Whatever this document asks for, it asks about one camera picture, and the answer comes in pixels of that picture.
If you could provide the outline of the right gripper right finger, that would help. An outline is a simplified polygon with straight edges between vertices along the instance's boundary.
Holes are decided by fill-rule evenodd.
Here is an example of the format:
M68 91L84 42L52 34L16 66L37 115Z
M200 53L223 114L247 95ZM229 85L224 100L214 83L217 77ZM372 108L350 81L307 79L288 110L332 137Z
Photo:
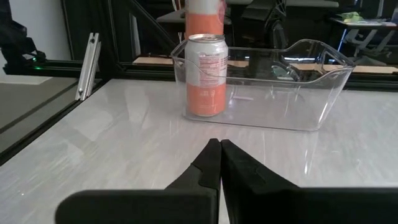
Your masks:
M398 224L398 188L299 187L221 142L230 224Z

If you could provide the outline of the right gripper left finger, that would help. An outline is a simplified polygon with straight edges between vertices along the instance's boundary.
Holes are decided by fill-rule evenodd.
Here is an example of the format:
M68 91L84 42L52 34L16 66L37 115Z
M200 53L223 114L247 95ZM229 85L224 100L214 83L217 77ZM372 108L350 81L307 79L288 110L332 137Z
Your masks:
M56 224L217 224L221 143L210 139L195 160L161 190L84 190L57 207Z

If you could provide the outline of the pink white soda can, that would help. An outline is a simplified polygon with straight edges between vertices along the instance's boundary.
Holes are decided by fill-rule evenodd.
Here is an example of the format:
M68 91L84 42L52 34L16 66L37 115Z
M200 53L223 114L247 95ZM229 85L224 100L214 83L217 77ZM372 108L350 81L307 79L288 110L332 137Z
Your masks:
M185 47L188 110L210 117L225 109L228 46L223 35L195 34Z
M225 0L185 0L186 38L194 34L224 34Z

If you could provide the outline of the clear plastic bin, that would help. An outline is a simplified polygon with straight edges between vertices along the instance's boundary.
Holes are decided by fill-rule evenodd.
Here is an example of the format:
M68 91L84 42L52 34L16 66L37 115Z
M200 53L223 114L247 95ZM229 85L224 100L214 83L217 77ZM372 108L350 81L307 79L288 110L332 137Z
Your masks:
M184 117L210 123L318 130L355 64L333 47L303 39L286 49L229 47L226 76L171 53Z

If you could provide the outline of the silver aluminium extrusion bar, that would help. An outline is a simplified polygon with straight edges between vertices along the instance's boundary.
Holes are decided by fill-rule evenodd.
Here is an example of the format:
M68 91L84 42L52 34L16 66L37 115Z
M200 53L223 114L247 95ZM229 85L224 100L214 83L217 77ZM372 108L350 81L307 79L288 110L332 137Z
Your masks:
M75 95L76 100L85 101L91 95L100 52L100 34L90 33Z

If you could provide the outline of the black office chair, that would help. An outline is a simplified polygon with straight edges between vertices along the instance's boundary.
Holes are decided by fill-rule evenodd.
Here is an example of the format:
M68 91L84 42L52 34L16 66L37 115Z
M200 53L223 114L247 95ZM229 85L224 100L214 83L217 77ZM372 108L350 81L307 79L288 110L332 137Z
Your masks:
M284 49L287 38L283 28L286 0L253 0L241 16L243 38L253 47Z

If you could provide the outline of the green item on desk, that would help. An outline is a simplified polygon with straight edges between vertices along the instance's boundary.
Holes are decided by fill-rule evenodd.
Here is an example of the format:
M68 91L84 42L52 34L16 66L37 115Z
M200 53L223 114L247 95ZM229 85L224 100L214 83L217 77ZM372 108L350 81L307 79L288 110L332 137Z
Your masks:
M358 12L344 12L340 14L343 22L359 22L362 21L363 18L359 15Z

